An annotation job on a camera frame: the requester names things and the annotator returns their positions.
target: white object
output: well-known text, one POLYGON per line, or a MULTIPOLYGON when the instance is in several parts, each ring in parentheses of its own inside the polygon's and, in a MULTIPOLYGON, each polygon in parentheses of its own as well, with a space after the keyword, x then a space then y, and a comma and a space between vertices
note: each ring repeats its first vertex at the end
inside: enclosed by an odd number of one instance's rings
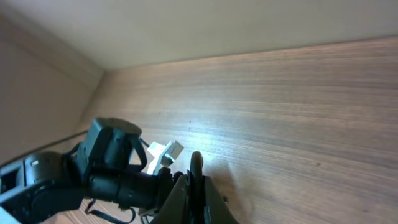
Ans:
POLYGON ((160 165, 168 167, 173 164, 183 149, 184 147, 178 141, 169 142, 166 146, 153 142, 148 147, 148 152, 155 158, 149 164, 147 173, 150 175, 157 175, 160 165))
POLYGON ((19 222, 7 211, 5 211, 5 209, 3 209, 2 207, 0 207, 0 218, 1 218, 1 223, 19 224, 19 222))

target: white plastic piece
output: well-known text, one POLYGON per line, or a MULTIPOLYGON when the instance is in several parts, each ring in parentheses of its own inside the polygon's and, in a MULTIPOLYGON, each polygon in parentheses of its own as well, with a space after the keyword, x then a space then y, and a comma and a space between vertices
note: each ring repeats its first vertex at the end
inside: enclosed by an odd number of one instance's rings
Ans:
POLYGON ((149 164, 147 173, 150 175, 157 175, 160 165, 164 167, 171 165, 177 159, 183 149, 184 147, 178 141, 169 142, 166 146, 157 142, 153 142, 148 147, 148 152, 151 153, 155 158, 149 164))

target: wooden panel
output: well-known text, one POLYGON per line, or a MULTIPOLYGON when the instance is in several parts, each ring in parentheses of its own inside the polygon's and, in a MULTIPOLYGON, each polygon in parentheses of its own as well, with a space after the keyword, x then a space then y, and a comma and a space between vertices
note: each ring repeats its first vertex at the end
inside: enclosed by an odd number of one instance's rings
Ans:
POLYGON ((240 223, 398 223, 398 39, 115 71, 80 128, 98 116, 180 141, 174 172, 201 151, 240 223))
POLYGON ((0 35, 0 164, 74 133, 92 94, 0 35))
POLYGON ((102 68, 34 22, 3 5, 0 7, 0 38, 37 57, 90 91, 94 91, 103 76, 102 68))

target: wooden surface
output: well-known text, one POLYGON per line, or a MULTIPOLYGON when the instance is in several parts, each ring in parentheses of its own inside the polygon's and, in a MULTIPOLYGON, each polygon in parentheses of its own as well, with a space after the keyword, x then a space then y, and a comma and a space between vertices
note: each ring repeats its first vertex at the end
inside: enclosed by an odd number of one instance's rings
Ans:
POLYGON ((398 39, 116 71, 80 129, 98 116, 138 124, 148 142, 178 140, 174 172, 201 151, 240 223, 398 223, 398 39))

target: cable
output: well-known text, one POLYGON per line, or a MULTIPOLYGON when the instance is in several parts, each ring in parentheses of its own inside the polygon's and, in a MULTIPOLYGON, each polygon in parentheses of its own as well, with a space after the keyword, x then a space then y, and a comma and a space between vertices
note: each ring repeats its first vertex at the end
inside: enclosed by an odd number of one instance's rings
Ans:
POLYGON ((141 219, 142 224, 149 224, 148 215, 141 215, 139 218, 141 219))
POLYGON ((143 145, 145 145, 146 147, 149 147, 149 144, 146 143, 142 138, 139 138, 139 141, 140 141, 143 145))
POLYGON ((46 149, 46 148, 48 148, 48 147, 56 146, 57 144, 61 144, 61 143, 65 142, 65 141, 68 141, 68 140, 71 140, 71 139, 73 139, 73 138, 75 138, 75 137, 78 137, 78 136, 81 136, 81 135, 83 135, 83 134, 86 134, 87 131, 88 131, 88 130, 81 131, 81 132, 79 132, 79 133, 73 134, 73 135, 68 136, 68 137, 66 137, 66 138, 59 139, 59 140, 57 140, 57 141, 54 141, 54 142, 50 142, 50 143, 48 143, 48 144, 45 144, 44 146, 40 146, 40 147, 31 149, 31 150, 27 151, 26 153, 23 153, 23 154, 20 155, 20 156, 17 156, 17 157, 15 157, 15 158, 13 158, 13 159, 10 159, 10 160, 6 161, 6 162, 3 162, 3 163, 0 165, 0 167, 4 167, 4 166, 7 165, 7 164, 10 164, 10 163, 12 163, 12 162, 14 162, 14 161, 16 161, 16 160, 18 160, 18 159, 21 159, 21 158, 23 158, 23 157, 25 157, 25 156, 28 156, 29 154, 32 154, 32 153, 35 153, 35 152, 39 152, 39 151, 41 151, 41 150, 43 150, 43 149, 46 149))
POLYGON ((96 215, 97 217, 100 217, 100 218, 102 218, 102 219, 104 219, 104 220, 106 220, 106 221, 108 221, 108 222, 115 223, 115 224, 129 224, 129 223, 131 223, 132 221, 134 221, 134 219, 136 218, 136 211, 135 211, 133 208, 130 208, 130 210, 131 210, 131 212, 132 212, 132 218, 131 218, 131 220, 128 221, 128 222, 124 222, 124 221, 118 220, 117 218, 114 218, 114 217, 112 217, 112 216, 110 216, 110 215, 108 215, 108 214, 105 214, 105 213, 103 213, 103 212, 101 212, 101 211, 98 211, 98 210, 91 210, 91 211, 90 211, 90 208, 95 204, 95 202, 96 202, 96 199, 93 199, 93 200, 87 205, 87 207, 86 207, 86 209, 85 209, 85 213, 86 213, 87 215, 88 215, 88 214, 96 215))

